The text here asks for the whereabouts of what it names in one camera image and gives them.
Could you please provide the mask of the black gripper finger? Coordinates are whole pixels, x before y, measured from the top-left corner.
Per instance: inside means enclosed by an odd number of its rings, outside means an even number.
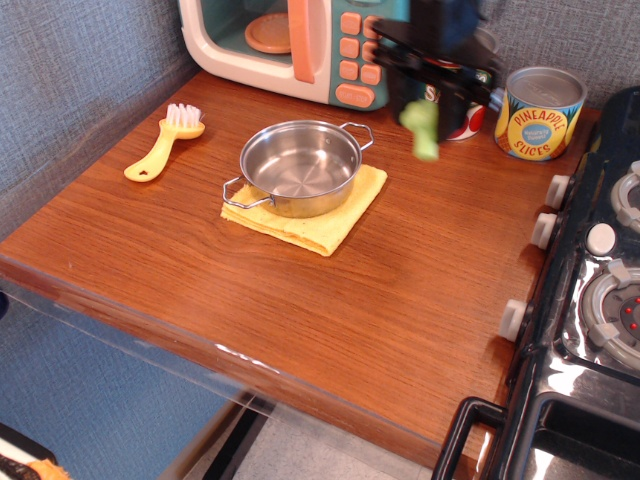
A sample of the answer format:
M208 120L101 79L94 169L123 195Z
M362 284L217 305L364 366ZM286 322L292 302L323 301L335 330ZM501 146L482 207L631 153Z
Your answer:
M409 103L424 98L424 90L415 71L397 65L387 68L388 106L396 123Z
M462 126L471 97L466 86L450 81L441 81L439 90L437 135L443 142Z

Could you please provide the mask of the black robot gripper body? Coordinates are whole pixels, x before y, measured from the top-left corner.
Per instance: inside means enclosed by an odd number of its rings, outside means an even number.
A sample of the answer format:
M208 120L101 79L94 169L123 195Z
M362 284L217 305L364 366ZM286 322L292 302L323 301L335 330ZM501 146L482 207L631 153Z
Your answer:
M449 61L458 65L482 67L482 51L474 39L474 32L483 20L479 1L411 1L407 20L381 19L373 23L373 31L380 36L374 51L374 61L387 74L390 66L413 70L426 85L441 81L461 84L469 89L470 97L482 104L491 102L491 90L473 79L459 81L455 73L440 69L432 61Z

